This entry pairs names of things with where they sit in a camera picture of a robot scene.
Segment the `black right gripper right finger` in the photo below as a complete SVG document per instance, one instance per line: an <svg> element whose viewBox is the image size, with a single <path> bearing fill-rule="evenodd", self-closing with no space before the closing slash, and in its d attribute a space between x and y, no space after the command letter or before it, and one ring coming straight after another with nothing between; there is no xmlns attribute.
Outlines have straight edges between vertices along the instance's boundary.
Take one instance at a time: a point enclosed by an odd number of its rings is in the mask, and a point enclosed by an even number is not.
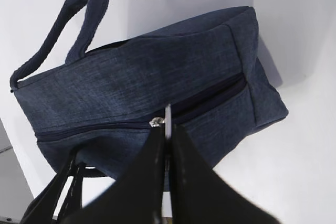
<svg viewBox="0 0 336 224"><path fill-rule="evenodd" d="M170 148L173 223L279 223L208 166L184 127L173 126Z"/></svg>

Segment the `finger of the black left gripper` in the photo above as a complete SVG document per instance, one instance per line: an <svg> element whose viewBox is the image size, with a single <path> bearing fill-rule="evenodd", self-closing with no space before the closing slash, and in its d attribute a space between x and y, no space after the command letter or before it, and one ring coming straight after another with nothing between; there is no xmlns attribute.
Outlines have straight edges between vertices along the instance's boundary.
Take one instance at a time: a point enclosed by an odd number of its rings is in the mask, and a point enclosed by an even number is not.
<svg viewBox="0 0 336 224"><path fill-rule="evenodd" d="M84 163L70 167L69 165L61 170L63 180L67 180L69 174L73 179L62 203L61 209L58 214L58 219L65 219L66 217L74 214L82 208L82 182L83 182Z"/></svg>
<svg viewBox="0 0 336 224"><path fill-rule="evenodd" d="M74 175L76 157L70 155L63 168L30 203L22 220L53 220L60 194L69 176Z"/></svg>

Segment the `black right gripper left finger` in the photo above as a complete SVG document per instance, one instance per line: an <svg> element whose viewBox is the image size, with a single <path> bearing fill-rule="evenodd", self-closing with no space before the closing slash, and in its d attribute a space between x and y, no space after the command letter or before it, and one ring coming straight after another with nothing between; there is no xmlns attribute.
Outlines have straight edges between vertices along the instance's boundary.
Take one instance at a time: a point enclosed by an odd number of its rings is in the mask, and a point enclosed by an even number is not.
<svg viewBox="0 0 336 224"><path fill-rule="evenodd" d="M63 223L162 223L164 145L164 127L152 128L127 171Z"/></svg>

